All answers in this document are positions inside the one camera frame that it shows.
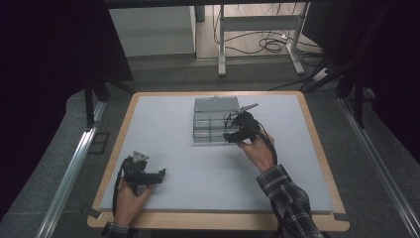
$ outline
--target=checkered shirt sleeve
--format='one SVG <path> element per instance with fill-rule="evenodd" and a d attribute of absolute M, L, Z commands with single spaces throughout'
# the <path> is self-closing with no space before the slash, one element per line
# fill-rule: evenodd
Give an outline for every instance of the checkered shirt sleeve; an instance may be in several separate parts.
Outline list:
<path fill-rule="evenodd" d="M 289 226 L 303 237 L 323 237 L 312 220 L 308 195 L 294 183 L 282 165 L 262 173 L 257 182 Z"/>

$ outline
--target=hand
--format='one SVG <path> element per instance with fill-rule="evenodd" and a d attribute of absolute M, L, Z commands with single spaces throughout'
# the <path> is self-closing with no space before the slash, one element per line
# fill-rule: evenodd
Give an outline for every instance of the hand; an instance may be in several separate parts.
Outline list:
<path fill-rule="evenodd" d="M 133 219 L 140 214 L 151 193 L 152 186 L 149 185 L 143 191 L 142 195 L 135 196 L 130 185 L 121 179 L 114 223 L 129 226 Z"/>
<path fill-rule="evenodd" d="M 268 135 L 269 140 L 271 143 L 274 143 L 274 139 L 269 133 Z M 268 146 L 265 144 L 265 141 L 257 136 L 257 138 L 251 143 L 247 144 L 245 142 L 238 142 L 237 145 L 244 150 L 245 154 L 248 158 L 254 163 L 254 165 L 259 168 L 261 173 L 271 169 L 274 167 L 274 163 L 272 161 L 272 153 Z"/>

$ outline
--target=gray floor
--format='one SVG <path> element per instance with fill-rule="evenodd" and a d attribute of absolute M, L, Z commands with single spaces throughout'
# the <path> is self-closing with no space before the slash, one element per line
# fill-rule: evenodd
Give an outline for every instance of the gray floor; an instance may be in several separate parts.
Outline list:
<path fill-rule="evenodd" d="M 269 90 L 304 76 L 295 75 L 288 58 L 228 59 L 227 76 L 217 76 L 217 62 L 189 57 L 130 59 L 135 77 L 127 84 L 139 91 Z M 332 237 L 410 237 L 375 173 L 367 153 L 334 95 L 336 81 L 305 95 L 341 198 L 351 220 L 347 232 Z M 296 90 L 301 83 L 280 88 Z M 100 237 L 87 226 L 83 208 L 91 206 L 125 116 L 131 95 L 107 84 L 111 98 L 93 145 L 77 177 L 52 237 Z M 420 166 L 364 105 L 366 131 L 414 210 L 420 211 Z M 85 127 L 84 94 L 67 102 L 67 113 L 30 180 L 0 224 L 0 237 L 34 237 Z M 269 237 L 266 232 L 153 231 L 154 237 Z"/>

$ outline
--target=wooden border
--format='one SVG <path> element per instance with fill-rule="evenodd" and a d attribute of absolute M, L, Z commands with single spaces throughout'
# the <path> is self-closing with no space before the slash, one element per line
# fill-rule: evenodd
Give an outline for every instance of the wooden border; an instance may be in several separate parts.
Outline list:
<path fill-rule="evenodd" d="M 346 214 L 342 199 L 338 193 L 333 175 L 325 157 L 324 150 L 316 132 L 309 108 L 305 98 L 298 91 L 202 91 L 202 92 L 138 92 L 133 95 L 129 108 L 121 126 L 120 133 L 105 170 L 105 174 L 99 185 L 98 192 L 93 202 L 93 209 L 99 210 L 99 204 L 113 174 L 118 156 L 120 155 L 124 139 L 132 120 L 136 104 L 142 96 L 188 96 L 188 95 L 296 95 L 306 120 L 309 133 L 314 144 L 324 179 L 330 190 L 333 200 L 334 212 L 329 214 L 314 214 L 313 220 L 317 227 L 323 231 L 346 231 L 350 228 L 349 221 L 336 220 L 334 213 Z M 87 223 L 91 227 L 103 227 L 107 221 L 112 221 L 111 211 L 102 212 L 99 219 L 88 217 Z M 201 212 L 157 212 L 144 211 L 133 221 L 133 227 L 147 229 L 204 229 L 204 230 L 276 230 L 277 221 L 272 214 L 261 213 L 201 213 Z"/>

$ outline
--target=plaid sleeve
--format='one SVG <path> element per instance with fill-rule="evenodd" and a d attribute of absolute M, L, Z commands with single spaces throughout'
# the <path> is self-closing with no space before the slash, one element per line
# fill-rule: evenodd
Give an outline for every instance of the plaid sleeve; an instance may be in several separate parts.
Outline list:
<path fill-rule="evenodd" d="M 102 236 L 107 238 L 125 238 L 129 232 L 128 226 L 121 226 L 112 222 L 107 222 Z"/>
<path fill-rule="evenodd" d="M 303 237 L 323 237 L 312 220 L 307 193 L 294 183 L 282 165 L 262 173 L 257 182 L 291 228 Z"/>

